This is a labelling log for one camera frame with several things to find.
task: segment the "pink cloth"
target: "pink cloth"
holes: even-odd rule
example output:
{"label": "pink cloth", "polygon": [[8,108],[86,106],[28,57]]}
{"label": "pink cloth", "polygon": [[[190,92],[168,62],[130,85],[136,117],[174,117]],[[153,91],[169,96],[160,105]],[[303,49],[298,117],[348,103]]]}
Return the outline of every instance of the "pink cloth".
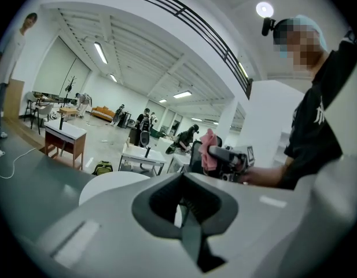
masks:
{"label": "pink cloth", "polygon": [[200,140],[202,143],[199,147],[201,166],[207,171],[214,171],[217,168],[217,160],[208,154],[208,147],[218,145],[217,135],[213,133],[212,129],[208,129],[208,132]]}

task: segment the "round white stool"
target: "round white stool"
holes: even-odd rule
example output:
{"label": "round white stool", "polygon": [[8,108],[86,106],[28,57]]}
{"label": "round white stool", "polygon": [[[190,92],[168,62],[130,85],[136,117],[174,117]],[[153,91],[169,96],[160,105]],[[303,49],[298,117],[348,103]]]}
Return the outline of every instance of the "round white stool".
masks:
{"label": "round white stool", "polygon": [[150,179],[150,177],[143,174],[125,171],[109,172],[96,176],[82,189],[78,203],[79,205],[82,205],[85,201],[91,199],[99,193],[146,179]]}

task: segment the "green backpack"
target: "green backpack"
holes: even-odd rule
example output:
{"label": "green backpack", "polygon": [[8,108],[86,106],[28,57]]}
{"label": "green backpack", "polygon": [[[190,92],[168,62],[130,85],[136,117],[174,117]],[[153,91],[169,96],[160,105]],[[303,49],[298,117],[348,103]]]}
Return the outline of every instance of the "green backpack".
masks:
{"label": "green backpack", "polygon": [[111,162],[105,162],[103,160],[99,161],[92,175],[99,176],[101,174],[113,172],[113,166]]}

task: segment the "white t-shirt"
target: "white t-shirt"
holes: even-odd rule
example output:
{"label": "white t-shirt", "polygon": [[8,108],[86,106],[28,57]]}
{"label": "white t-shirt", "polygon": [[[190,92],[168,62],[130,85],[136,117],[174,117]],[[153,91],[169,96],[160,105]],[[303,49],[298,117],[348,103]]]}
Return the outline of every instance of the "white t-shirt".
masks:
{"label": "white t-shirt", "polygon": [[17,30],[10,38],[0,62],[0,83],[9,83],[10,74],[25,45],[24,35]]}

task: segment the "gray tabletop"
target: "gray tabletop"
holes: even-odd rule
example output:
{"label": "gray tabletop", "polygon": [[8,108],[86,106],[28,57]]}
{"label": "gray tabletop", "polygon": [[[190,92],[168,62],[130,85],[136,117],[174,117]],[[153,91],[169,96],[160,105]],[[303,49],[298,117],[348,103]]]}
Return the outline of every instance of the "gray tabletop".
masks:
{"label": "gray tabletop", "polygon": [[[12,173],[12,163],[33,147],[5,128],[0,140],[0,175]],[[0,208],[12,231],[35,242],[48,226],[78,206],[83,187],[93,178],[47,157],[38,150],[15,163],[10,179],[0,177]]]}

